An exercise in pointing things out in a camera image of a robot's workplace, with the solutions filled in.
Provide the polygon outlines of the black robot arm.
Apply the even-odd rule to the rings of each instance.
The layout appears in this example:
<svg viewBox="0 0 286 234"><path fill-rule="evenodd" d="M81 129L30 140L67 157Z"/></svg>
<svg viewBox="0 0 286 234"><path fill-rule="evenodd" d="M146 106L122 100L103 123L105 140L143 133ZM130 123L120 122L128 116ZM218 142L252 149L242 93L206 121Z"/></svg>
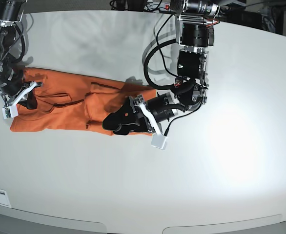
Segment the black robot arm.
<svg viewBox="0 0 286 234"><path fill-rule="evenodd" d="M33 89L42 86L24 80L24 71L17 67L25 55L24 26L21 18L25 0L0 0L0 97L4 107L14 101L34 110L38 103Z"/></svg>
<svg viewBox="0 0 286 234"><path fill-rule="evenodd" d="M143 64L143 73L148 84L166 93L147 101L142 95L128 97L118 111L103 120L102 127L105 130L123 136L129 133L167 136L169 129L162 131L161 122L168 120L172 124L179 119L175 110L182 111L186 117L206 103L206 49L214 43L213 26L219 23L215 18L220 6L210 0L172 0L170 10L175 16L176 37L163 43L158 42ZM182 47L178 54L175 82L157 85L149 76L150 59L156 52L161 52L162 48L175 43Z"/></svg>

